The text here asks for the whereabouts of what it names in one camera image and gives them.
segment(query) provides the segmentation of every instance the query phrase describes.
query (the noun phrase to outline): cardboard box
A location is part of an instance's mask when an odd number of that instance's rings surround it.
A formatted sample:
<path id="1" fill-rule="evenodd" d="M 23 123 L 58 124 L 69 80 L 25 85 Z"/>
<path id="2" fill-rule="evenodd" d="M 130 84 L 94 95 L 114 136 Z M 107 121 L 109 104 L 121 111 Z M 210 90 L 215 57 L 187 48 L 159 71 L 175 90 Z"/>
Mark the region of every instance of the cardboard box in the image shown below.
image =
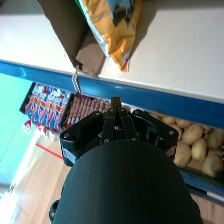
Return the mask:
<path id="1" fill-rule="evenodd" d="M 38 0 L 77 72 L 96 75 L 105 55 L 75 0 Z"/>

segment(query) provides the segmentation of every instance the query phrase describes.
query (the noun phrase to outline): store shelf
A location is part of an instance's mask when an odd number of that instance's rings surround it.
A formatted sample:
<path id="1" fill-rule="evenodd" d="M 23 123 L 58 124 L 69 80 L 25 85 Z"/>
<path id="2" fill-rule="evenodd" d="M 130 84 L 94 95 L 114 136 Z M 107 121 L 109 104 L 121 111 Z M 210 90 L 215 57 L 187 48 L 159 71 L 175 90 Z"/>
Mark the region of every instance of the store shelf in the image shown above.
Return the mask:
<path id="1" fill-rule="evenodd" d="M 224 103 L 224 2 L 143 1 L 129 72 L 100 77 Z"/>
<path id="2" fill-rule="evenodd" d="M 220 0 L 143 1 L 129 72 L 106 60 L 100 80 L 223 104 L 223 21 Z M 0 26 L 1 61 L 74 74 L 36 1 L 7 0 Z"/>
<path id="3" fill-rule="evenodd" d="M 0 60 L 69 75 L 75 72 L 36 0 L 6 0 L 0 8 Z"/>

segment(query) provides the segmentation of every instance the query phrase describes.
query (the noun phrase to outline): red packaged item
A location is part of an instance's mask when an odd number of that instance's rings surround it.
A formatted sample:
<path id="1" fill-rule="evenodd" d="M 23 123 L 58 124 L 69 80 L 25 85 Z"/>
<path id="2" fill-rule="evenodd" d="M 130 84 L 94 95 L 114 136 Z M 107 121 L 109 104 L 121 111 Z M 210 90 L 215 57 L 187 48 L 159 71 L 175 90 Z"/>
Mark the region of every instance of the red packaged item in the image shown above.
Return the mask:
<path id="1" fill-rule="evenodd" d="M 36 110 L 34 111 L 31 117 L 33 121 L 42 123 L 41 117 L 43 117 L 43 113 L 45 113 L 47 96 L 48 96 L 48 92 L 43 92 L 39 94 Z"/>
<path id="2" fill-rule="evenodd" d="M 80 120 L 82 120 L 85 117 L 85 112 L 86 112 L 86 109 L 87 109 L 87 106 L 88 106 L 88 102 L 89 102 L 89 99 L 86 98 L 85 101 L 84 101 L 84 105 L 83 105 Z"/>
<path id="3" fill-rule="evenodd" d="M 62 129 L 60 128 L 59 124 L 61 122 L 61 119 L 62 119 L 62 116 L 65 112 L 65 108 L 68 104 L 68 100 L 69 100 L 69 97 L 70 97 L 70 94 L 65 94 L 64 95 L 64 98 L 62 100 L 62 106 L 60 108 L 60 111 L 59 111 L 59 114 L 57 115 L 56 117 L 56 121 L 55 121 L 55 128 L 59 131 L 61 131 Z"/>
<path id="4" fill-rule="evenodd" d="M 86 116 L 89 114 L 91 104 L 92 104 L 92 100 L 91 100 L 91 99 L 89 99 L 89 100 L 88 100 L 87 107 L 86 107 L 86 110 L 85 110 L 84 117 L 86 117 Z"/>
<path id="5" fill-rule="evenodd" d="M 82 113 L 82 110 L 83 110 L 84 101 L 85 101 L 85 99 L 84 99 L 84 97 L 82 97 L 81 103 L 80 103 L 80 106 L 79 106 L 79 110 L 78 110 L 78 114 L 77 114 L 77 117 L 76 117 L 76 123 L 80 120 L 81 113 Z"/>
<path id="6" fill-rule="evenodd" d="M 99 108 L 100 108 L 100 101 L 98 100 L 94 108 L 94 111 L 99 111 Z"/>
<path id="7" fill-rule="evenodd" d="M 88 115 L 91 114 L 91 113 L 94 111 L 94 109 L 95 109 L 95 107 L 96 107 L 96 103 L 97 103 L 97 99 L 94 99 L 94 100 L 92 101 L 91 106 L 90 106 L 90 110 L 89 110 Z"/>
<path id="8" fill-rule="evenodd" d="M 103 113 L 104 108 L 105 108 L 105 105 L 106 105 L 106 102 L 105 102 L 105 101 L 101 101 L 101 102 L 100 102 L 99 111 L 100 111 L 101 113 Z"/>
<path id="9" fill-rule="evenodd" d="M 55 97 L 52 94 L 48 95 L 48 97 L 46 99 L 45 110 L 40 116 L 40 122 L 43 125 L 47 125 L 48 117 L 52 111 L 54 100 L 55 100 Z"/>

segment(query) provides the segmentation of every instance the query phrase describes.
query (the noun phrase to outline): product package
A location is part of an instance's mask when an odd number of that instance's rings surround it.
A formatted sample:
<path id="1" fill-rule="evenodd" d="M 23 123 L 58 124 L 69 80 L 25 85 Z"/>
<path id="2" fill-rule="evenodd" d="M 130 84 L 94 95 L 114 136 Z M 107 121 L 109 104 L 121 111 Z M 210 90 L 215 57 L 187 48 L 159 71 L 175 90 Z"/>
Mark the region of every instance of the product package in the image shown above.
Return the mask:
<path id="1" fill-rule="evenodd" d="M 104 54 L 128 70 L 142 0 L 76 0 Z"/>

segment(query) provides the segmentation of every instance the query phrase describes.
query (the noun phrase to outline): metal bracket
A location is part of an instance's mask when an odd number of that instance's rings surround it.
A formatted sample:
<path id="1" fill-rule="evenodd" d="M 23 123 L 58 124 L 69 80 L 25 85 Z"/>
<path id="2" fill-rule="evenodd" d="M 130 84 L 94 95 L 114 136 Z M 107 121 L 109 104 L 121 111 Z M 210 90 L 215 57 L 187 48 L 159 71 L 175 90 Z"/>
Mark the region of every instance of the metal bracket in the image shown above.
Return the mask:
<path id="1" fill-rule="evenodd" d="M 81 89 L 80 89 L 80 86 L 79 86 L 79 80 L 78 80 L 78 73 L 75 72 L 72 76 L 72 82 L 73 82 L 73 85 L 75 87 L 75 91 L 77 93 L 81 93 Z"/>

